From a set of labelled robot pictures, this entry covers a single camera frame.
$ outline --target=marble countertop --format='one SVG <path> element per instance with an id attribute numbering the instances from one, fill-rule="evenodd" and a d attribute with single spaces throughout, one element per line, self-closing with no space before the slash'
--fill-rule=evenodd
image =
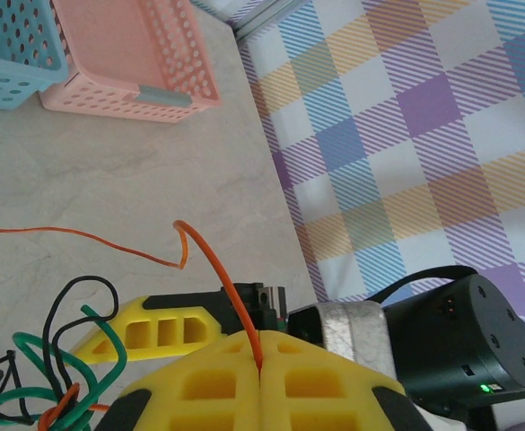
<path id="1" fill-rule="evenodd" d="M 181 218 L 205 236 L 234 281 L 285 286 L 290 309 L 313 303 L 232 31 L 197 13 L 223 106 L 178 125 L 52 112 L 37 97 L 0 111 L 0 227 L 81 229 L 178 261 L 171 224 Z M 121 302 L 218 290 L 216 274 L 194 244 L 190 254 L 179 271 L 64 233 L 0 235 L 0 356 L 13 348 L 14 332 L 40 334 L 55 296 L 74 277 L 107 278 Z M 84 283 L 64 300 L 54 328 L 81 317 L 84 303 L 101 313 L 111 308 L 103 286 Z M 87 330 L 71 331 L 61 346 L 70 348 Z M 165 362 L 129 364 L 101 401 L 111 402 L 126 384 Z M 18 363 L 25 385 L 46 385 L 23 356 Z M 109 366 L 95 369 L 101 375 Z"/>

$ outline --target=table surface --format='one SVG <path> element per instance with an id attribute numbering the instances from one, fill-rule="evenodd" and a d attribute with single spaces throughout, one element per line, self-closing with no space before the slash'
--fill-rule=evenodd
<path id="1" fill-rule="evenodd" d="M 37 97 L 18 110 L 0 111 L 0 227 L 81 229 L 178 261 L 179 237 L 171 224 L 180 218 L 206 237 L 234 281 L 285 286 L 291 310 L 313 303 L 232 31 L 197 13 L 223 106 L 178 125 L 52 112 Z M 58 292 L 86 274 L 110 280 L 121 302 L 221 285 L 194 244 L 179 271 L 65 233 L 0 235 L 0 356 L 13 348 L 14 332 L 40 335 Z M 81 317 L 84 303 L 100 313 L 111 308 L 103 286 L 84 283 L 64 300 L 53 328 Z M 70 331 L 62 347 L 70 348 L 89 328 Z M 46 385 L 26 358 L 18 363 L 25 385 Z M 112 402 L 126 384 L 165 363 L 129 364 L 101 401 Z M 108 369 L 95 367 L 98 375 Z"/>

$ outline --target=gray basket handle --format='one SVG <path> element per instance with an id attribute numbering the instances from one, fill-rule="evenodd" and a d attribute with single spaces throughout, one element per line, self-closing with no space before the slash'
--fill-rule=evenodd
<path id="1" fill-rule="evenodd" d="M 140 94 L 135 97 L 135 101 L 144 101 L 157 105 L 178 106 L 179 108 L 187 108 L 192 104 L 192 98 L 183 92 L 170 92 L 149 85 L 139 85 L 138 89 Z"/>

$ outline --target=plastic basket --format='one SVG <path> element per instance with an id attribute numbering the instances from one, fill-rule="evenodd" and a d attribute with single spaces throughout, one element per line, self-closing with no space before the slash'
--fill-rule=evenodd
<path id="1" fill-rule="evenodd" d="M 53 0 L 69 54 L 45 108 L 176 123 L 220 104 L 188 0 Z"/>
<path id="2" fill-rule="evenodd" d="M 68 77 L 63 47 L 46 0 L 0 0 L 0 110 Z"/>

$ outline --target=blue plastic basket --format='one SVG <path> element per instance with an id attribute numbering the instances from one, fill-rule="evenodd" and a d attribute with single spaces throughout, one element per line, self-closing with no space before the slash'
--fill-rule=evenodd
<path id="1" fill-rule="evenodd" d="M 48 0 L 0 0 L 0 110 L 67 78 L 58 33 Z"/>

